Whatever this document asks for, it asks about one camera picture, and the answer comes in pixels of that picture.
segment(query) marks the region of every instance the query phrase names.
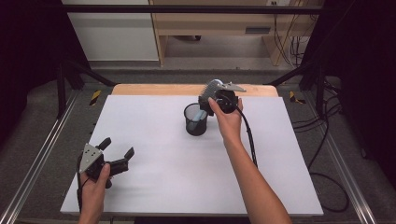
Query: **aluminum rail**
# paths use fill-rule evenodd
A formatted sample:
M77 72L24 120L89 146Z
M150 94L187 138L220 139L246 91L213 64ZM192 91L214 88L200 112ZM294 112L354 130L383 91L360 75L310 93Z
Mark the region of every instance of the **aluminum rail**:
M312 112L316 115L316 109L314 106L314 96L313 93L310 94L306 91L303 91L304 98L307 100L309 107L311 108ZM320 125L320 130L322 134L325 134L326 125ZM337 173L340 175L341 180L343 181L343 185L346 189L346 192L349 196L350 201L352 202L356 214L358 215L359 219L361 220L362 224L375 224L377 223L373 212L371 211L368 203L364 199L364 196L361 192L361 189L358 186L353 174L350 172L347 163L345 162L343 156L341 155L338 146L335 144L334 139L332 138L331 132L328 132L326 137L326 142L329 146L329 154L332 158L332 162L334 162L335 169Z
M44 164L46 163L46 160L50 152L52 151L53 146L55 145L56 140L58 139L59 134L61 133L64 124L66 123L73 109L73 106L78 98L78 94L78 91L72 91L72 93L70 94L64 115L59 119L56 119L51 131L49 132L49 135L47 136L46 141L44 142L37 156L35 157L35 161L30 167L29 172L23 179L11 203L8 205L3 215L0 217L1 224L13 224L17 219L18 214L20 213L27 197L29 196L29 193L34 186L35 181L37 180L42 168L44 167Z

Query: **black cloth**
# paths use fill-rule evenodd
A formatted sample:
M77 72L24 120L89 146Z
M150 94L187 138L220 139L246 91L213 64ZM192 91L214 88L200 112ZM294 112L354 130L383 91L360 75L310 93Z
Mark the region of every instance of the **black cloth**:
M0 1L0 144L26 107L28 92L55 79L62 61L90 67L67 14L42 8L61 3Z

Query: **white table surface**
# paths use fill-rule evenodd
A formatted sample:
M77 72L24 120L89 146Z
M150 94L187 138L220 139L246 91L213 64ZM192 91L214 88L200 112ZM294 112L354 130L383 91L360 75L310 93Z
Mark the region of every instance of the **white table surface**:
M215 117L201 136L185 130L184 108L195 96L109 95L90 144L110 137L105 160L123 158L129 171L106 190L105 213L124 216L245 216L242 196ZM244 96L259 169L291 216L323 215L280 97ZM250 154L246 126L242 140ZM77 179L61 212L78 214Z

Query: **metal bracket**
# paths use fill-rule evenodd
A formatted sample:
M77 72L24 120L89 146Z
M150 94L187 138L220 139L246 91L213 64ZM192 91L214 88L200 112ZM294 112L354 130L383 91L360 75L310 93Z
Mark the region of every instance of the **metal bracket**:
M79 164L79 173L85 172L102 154L102 150L86 144Z
M247 91L232 82L230 83L225 83L225 84L218 84L219 89L225 90L225 91Z

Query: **human arm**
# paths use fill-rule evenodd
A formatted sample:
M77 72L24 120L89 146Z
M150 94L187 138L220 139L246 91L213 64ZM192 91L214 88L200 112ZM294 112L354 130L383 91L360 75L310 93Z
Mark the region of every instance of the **human arm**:
M218 119L224 146L241 189L250 222L291 223L282 202L254 165L242 144L239 112L235 110L231 114L224 114L211 98L209 104ZM240 110L243 109L241 99L238 101L238 106Z
M85 173L81 174L82 208L78 224L96 224L103 213L106 182L110 175L110 165L105 164L96 183Z

